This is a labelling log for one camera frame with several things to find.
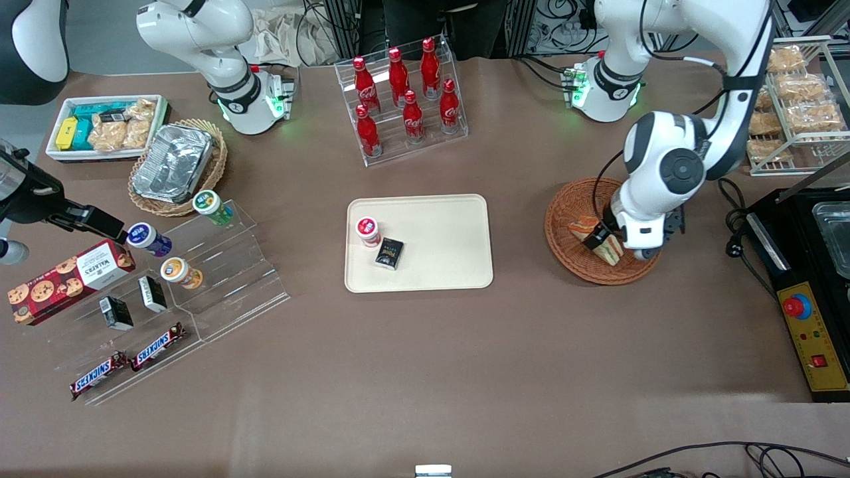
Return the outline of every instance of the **walkers cookie box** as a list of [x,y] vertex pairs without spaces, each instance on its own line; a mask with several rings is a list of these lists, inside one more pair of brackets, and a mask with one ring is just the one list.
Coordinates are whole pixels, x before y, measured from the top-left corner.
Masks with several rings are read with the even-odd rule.
[[8,291],[14,321],[36,325],[136,268],[133,256],[109,239]]

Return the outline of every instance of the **beige tray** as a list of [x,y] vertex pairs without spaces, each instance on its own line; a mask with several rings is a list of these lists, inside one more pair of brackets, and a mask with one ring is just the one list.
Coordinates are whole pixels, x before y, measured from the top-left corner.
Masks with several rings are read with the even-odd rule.
[[[377,220],[384,237],[402,241],[397,270],[375,264],[354,225]],[[345,231],[345,287],[353,293],[483,288],[493,282],[487,201],[477,194],[355,199]]]

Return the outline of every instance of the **round wicker basket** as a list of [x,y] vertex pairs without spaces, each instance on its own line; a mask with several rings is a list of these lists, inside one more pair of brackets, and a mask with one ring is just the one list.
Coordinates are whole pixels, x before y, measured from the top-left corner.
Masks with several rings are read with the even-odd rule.
[[[221,130],[216,125],[205,120],[180,120],[174,124],[201,129],[215,138],[217,144],[212,149],[212,157],[207,162],[204,172],[201,174],[201,179],[198,181],[199,186],[196,188],[197,190],[212,189],[224,175],[224,164],[227,162],[227,145],[224,143]],[[144,159],[147,156],[148,151],[142,153],[142,156],[139,157],[136,164],[133,165],[133,170],[130,172],[130,181],[127,183],[127,190],[130,192],[130,199],[133,200],[133,204],[139,206],[139,209],[143,211],[167,218],[176,218],[191,213],[193,211],[192,201],[183,204],[172,204],[170,202],[148,199],[139,196],[136,194],[136,191],[133,191],[133,176],[139,171],[142,162],[145,162]]]
[[[555,256],[567,269],[582,279],[604,286],[619,286],[645,276],[658,262],[660,254],[651,260],[637,260],[626,250],[615,266],[608,265],[588,250],[567,226],[580,216],[593,216],[591,194],[596,178],[579,179],[558,191],[546,211],[546,239]],[[597,187],[598,209],[608,202],[621,182],[602,178]]]

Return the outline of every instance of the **teal package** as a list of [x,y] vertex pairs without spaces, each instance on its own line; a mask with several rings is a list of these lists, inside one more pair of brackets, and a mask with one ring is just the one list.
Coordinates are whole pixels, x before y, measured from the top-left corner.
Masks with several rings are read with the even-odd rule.
[[92,133],[93,128],[92,122],[86,118],[78,117],[76,125],[74,140],[71,142],[71,149],[74,151],[90,151],[94,149],[88,143],[88,136]]
[[102,113],[107,110],[112,110],[116,108],[127,108],[130,105],[135,105],[135,101],[115,101],[112,103],[98,103],[94,105],[79,105],[74,107],[74,111],[72,112],[72,116],[75,116],[76,119],[87,119],[91,121],[92,115]]

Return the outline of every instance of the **white storage box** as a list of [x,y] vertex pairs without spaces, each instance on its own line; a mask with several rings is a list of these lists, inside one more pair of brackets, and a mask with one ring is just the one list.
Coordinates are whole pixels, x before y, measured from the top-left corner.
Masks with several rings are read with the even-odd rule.
[[139,98],[156,102],[156,110],[154,111],[154,119],[150,122],[150,131],[148,133],[148,141],[144,144],[145,148],[150,146],[150,142],[154,139],[156,130],[162,126],[165,121],[168,102],[159,94],[135,94],[129,96],[89,96],[86,98],[69,98],[62,103],[59,109],[59,115],[56,117],[53,132],[50,134],[47,146],[44,152],[58,162],[109,162],[109,161],[129,161],[142,155],[145,148],[137,150],[117,150],[117,151],[62,151],[56,146],[56,136],[59,135],[59,129],[62,122],[71,116],[74,108],[79,105],[97,105],[100,103],[128,102],[136,101]]

